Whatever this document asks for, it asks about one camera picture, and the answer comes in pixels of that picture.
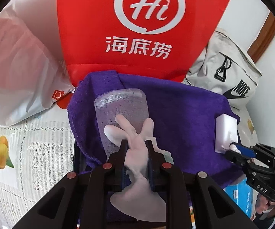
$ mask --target white nike bag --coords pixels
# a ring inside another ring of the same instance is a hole
[[[50,108],[74,90],[48,49],[16,17],[0,14],[0,126],[11,126]]]
[[[254,95],[262,75],[250,56],[223,29],[216,29],[183,83],[224,95],[241,109]]]

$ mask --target hi logo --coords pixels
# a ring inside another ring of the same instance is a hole
[[[136,33],[159,34],[167,32],[178,25],[185,14],[185,0],[132,1],[134,2],[114,0],[114,11],[119,21]],[[147,22],[139,26],[141,19],[145,19]]]

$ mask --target silver screw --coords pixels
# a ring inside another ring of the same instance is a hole
[[[73,179],[73,178],[76,177],[76,173],[75,173],[75,172],[69,172],[69,173],[66,175],[66,177],[67,177],[68,179]]]
[[[198,173],[198,176],[201,177],[201,178],[206,178],[207,177],[207,174],[204,172],[204,171],[200,171]]]

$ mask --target red shopping bag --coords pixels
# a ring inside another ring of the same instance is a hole
[[[183,81],[229,0],[57,0],[72,83],[114,69]]]

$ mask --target purple fabric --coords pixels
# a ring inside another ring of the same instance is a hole
[[[127,88],[141,89],[146,94],[158,147],[169,151],[182,171],[205,171],[222,188],[242,175],[240,168],[214,152],[216,117],[227,114],[239,123],[224,96],[169,80],[116,71],[87,75],[68,106],[71,129],[91,168],[106,161],[94,100],[109,91]]]

